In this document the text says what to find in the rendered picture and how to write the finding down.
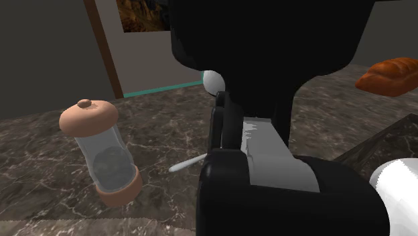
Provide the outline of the clear grinder with peach caps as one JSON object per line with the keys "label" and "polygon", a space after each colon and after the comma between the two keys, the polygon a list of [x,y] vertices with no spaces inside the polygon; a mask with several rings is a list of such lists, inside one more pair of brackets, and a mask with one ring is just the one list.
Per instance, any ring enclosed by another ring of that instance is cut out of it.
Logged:
{"label": "clear grinder with peach caps", "polygon": [[143,186],[138,167],[117,127],[119,113],[108,101],[82,99],[62,112],[59,127],[76,140],[96,191],[108,207],[133,201]]}

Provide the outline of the marble patterned robot stand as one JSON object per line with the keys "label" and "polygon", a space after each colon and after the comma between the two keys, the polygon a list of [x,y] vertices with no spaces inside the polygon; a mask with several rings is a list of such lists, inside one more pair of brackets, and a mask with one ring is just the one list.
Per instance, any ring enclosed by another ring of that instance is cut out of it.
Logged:
{"label": "marble patterned robot stand", "polygon": [[418,158],[418,115],[409,114],[334,160],[369,179],[382,164]]}

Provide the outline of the brown bread loaf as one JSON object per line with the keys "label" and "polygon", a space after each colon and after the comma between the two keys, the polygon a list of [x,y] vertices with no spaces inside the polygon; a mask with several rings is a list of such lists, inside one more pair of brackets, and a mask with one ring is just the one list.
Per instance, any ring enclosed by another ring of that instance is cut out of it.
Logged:
{"label": "brown bread loaf", "polygon": [[418,88],[418,60],[394,58],[371,66],[355,87],[376,95],[398,97]]}

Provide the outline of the brown landscape wall picture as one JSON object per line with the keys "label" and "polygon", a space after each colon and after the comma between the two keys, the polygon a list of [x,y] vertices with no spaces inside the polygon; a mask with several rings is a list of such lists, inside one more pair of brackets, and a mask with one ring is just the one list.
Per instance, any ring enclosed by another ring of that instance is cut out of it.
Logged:
{"label": "brown landscape wall picture", "polygon": [[168,0],[117,0],[125,33],[170,30]]}

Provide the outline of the brown door frame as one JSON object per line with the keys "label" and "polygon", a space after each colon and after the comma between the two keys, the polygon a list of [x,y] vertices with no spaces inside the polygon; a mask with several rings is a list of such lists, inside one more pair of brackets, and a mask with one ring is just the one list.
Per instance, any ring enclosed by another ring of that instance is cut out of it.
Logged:
{"label": "brown door frame", "polygon": [[95,0],[83,0],[116,99],[124,97]]}

